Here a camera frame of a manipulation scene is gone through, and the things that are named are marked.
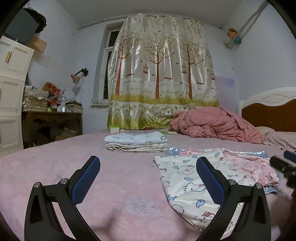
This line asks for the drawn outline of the stack of papers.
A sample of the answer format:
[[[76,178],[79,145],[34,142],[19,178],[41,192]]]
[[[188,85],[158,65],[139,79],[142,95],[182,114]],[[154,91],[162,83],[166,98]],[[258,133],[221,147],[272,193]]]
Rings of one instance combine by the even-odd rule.
[[[47,111],[49,92],[34,85],[25,85],[23,90],[22,111]]]

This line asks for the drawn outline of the red box on desk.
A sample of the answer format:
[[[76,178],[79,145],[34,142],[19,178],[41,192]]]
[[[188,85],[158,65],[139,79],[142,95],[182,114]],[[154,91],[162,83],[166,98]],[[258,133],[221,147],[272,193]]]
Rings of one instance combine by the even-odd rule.
[[[42,88],[44,91],[47,91],[53,95],[60,95],[61,90],[56,87],[56,85],[50,83],[50,82],[46,82]]]

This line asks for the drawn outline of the white hello kitty pants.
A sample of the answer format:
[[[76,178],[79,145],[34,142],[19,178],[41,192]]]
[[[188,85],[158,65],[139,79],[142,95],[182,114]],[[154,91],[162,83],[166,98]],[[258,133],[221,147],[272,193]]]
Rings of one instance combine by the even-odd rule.
[[[246,171],[230,161],[223,149],[200,151],[190,156],[155,156],[162,187],[169,205],[200,232],[209,225],[220,206],[215,204],[196,170],[199,157],[206,157],[227,179],[253,186],[255,182]]]

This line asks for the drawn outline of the pale green comb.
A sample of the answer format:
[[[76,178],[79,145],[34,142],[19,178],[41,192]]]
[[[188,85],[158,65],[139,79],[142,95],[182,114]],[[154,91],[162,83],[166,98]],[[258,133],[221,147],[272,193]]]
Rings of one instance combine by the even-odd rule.
[[[168,131],[168,130],[163,130],[163,131],[161,131],[161,133],[164,134],[164,135],[175,135],[175,134],[177,134],[177,132]]]

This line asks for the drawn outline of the folded cream cloth stack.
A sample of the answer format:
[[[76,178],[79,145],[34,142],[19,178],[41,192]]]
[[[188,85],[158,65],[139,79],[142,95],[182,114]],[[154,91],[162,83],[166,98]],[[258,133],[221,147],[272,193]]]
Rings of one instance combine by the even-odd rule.
[[[108,143],[106,144],[106,148],[116,152],[154,153],[167,151],[168,145],[166,143],[148,145]]]

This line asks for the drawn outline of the pink cartoon print pants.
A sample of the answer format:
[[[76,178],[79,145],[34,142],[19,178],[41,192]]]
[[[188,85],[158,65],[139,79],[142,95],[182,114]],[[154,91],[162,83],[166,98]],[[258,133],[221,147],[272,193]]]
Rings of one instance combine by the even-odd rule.
[[[243,154],[224,148],[204,150],[189,148],[180,151],[181,156],[192,156],[193,158],[198,158],[202,154],[208,154],[214,161],[212,164],[227,164],[229,165],[230,171],[241,171],[243,173],[243,178],[250,178],[254,182],[262,184],[264,187],[277,187],[280,183],[276,171],[269,163],[269,158],[263,158],[252,154]]]

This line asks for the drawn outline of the white cabinet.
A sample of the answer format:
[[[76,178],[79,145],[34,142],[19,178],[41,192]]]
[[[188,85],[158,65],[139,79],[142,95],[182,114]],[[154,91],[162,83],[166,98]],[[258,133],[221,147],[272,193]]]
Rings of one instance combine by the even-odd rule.
[[[1,155],[23,149],[23,89],[34,50],[1,37]]]

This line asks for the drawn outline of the dark wooden desk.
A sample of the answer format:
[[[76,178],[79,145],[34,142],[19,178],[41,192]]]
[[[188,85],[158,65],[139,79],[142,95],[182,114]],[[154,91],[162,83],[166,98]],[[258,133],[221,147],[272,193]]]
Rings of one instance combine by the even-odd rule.
[[[25,149],[83,134],[81,113],[22,112]]]

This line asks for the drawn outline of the folded blue white cloth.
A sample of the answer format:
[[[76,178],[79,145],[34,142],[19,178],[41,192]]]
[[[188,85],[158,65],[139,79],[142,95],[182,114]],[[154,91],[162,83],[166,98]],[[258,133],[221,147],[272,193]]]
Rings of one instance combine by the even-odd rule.
[[[152,145],[166,143],[167,138],[160,132],[142,133],[142,134],[126,134],[117,133],[105,137],[106,143],[116,143],[123,145]]]

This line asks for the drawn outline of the green white small box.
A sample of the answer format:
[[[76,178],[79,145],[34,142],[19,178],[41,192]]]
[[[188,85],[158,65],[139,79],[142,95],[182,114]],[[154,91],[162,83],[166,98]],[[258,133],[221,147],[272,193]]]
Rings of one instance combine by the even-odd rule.
[[[108,128],[109,128],[110,133],[119,133],[120,132],[119,126],[109,126]]]

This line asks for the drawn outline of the window frame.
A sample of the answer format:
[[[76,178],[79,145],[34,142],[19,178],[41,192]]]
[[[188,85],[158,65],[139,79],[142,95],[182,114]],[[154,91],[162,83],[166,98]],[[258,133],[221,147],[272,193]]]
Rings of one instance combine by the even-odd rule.
[[[99,54],[97,57],[92,106],[105,106],[109,102],[108,69],[109,60],[118,34],[124,20],[108,23],[103,29],[102,41],[100,43]]]

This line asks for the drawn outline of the tree print curtain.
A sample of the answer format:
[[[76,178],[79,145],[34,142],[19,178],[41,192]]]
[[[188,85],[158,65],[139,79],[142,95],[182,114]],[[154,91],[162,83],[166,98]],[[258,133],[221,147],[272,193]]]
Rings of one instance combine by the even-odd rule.
[[[174,115],[219,104],[210,51],[198,20],[142,13],[124,21],[108,69],[107,124],[166,128]]]

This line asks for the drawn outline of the beige pillow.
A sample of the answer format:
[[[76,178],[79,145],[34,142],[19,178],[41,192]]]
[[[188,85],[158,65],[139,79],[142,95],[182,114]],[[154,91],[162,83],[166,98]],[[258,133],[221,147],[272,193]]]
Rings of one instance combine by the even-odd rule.
[[[274,129],[269,128],[267,126],[258,126],[256,129],[262,134],[262,135],[267,135],[270,132],[275,132]]]

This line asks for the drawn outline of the pink plaid quilt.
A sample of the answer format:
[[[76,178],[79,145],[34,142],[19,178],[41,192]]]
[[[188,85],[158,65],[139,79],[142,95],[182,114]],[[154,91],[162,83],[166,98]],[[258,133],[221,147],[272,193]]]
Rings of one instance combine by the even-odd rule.
[[[175,114],[170,129],[192,138],[219,138],[261,144],[264,137],[251,123],[224,108],[195,108]]]

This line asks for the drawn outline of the clear plastic bottle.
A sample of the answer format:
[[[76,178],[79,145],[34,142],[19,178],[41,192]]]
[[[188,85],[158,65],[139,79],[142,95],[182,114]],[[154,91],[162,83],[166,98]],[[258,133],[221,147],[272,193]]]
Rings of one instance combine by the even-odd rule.
[[[62,94],[61,94],[60,105],[58,106],[58,112],[61,112],[61,113],[66,112],[66,96],[65,96],[65,92],[66,92],[66,90],[64,89],[62,91]]]

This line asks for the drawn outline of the stuffed doll on shelf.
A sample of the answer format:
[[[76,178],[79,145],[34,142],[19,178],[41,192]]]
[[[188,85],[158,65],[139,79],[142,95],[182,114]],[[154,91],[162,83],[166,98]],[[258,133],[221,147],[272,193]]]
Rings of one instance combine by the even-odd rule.
[[[234,28],[229,28],[227,35],[230,39],[233,40],[234,45],[240,45],[242,43],[241,37],[238,35],[237,31]]]

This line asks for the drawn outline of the pink wall lamp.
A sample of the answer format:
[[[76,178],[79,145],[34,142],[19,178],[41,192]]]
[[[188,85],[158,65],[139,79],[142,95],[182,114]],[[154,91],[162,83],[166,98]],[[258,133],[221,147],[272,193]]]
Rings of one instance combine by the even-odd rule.
[[[71,74],[70,77],[72,78],[73,83],[74,83],[74,84],[77,84],[77,83],[80,81],[80,79],[81,79],[82,77],[87,76],[88,73],[89,73],[89,71],[88,71],[87,68],[82,68],[82,69],[79,70],[77,73],[75,73],[75,74]]]

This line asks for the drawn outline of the white wooden headboard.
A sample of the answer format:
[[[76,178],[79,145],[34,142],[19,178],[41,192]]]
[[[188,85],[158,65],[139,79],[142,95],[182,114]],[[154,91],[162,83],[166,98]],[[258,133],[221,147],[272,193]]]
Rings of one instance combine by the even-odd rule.
[[[241,100],[237,114],[253,126],[265,126],[277,132],[295,132],[296,88],[283,87]]]

